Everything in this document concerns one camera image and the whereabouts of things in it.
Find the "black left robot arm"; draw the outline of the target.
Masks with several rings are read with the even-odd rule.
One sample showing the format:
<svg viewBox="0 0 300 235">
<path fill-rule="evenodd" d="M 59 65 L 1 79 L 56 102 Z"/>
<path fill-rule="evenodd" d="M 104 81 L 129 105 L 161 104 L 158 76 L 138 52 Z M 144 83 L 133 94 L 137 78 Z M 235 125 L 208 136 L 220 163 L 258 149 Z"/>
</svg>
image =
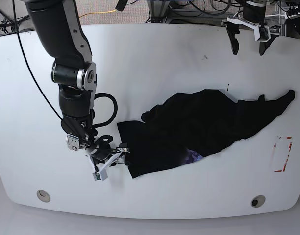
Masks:
<svg viewBox="0 0 300 235">
<path fill-rule="evenodd" d="M 265 25 L 266 1 L 243 0 L 241 5 L 242 11 L 222 21 L 230 40 L 231 50 L 234 55 L 238 54 L 239 42 L 235 35 L 240 34 L 239 26 L 242 25 L 253 31 L 254 39 L 259 42 L 259 54 L 262 56 L 279 36 L 270 32 L 270 28 Z"/>
</svg>

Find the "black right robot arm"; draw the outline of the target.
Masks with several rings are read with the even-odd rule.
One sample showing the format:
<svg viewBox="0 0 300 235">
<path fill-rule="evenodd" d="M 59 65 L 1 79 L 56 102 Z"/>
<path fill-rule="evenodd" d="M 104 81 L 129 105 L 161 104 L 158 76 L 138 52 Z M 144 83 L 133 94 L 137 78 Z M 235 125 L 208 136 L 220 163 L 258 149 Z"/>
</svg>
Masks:
<svg viewBox="0 0 300 235">
<path fill-rule="evenodd" d="M 84 35 L 74 0 L 26 0 L 25 6 L 37 35 L 54 58 L 51 80 L 59 87 L 61 127 L 67 133 L 70 150 L 87 150 L 95 168 L 103 163 L 115 166 L 125 161 L 124 144 L 111 148 L 113 137 L 98 137 L 97 128 L 109 125 L 116 117 L 118 104 L 107 93 L 97 93 L 96 64 Z M 94 102 L 109 98 L 114 106 L 109 120 L 94 124 Z"/>
</svg>

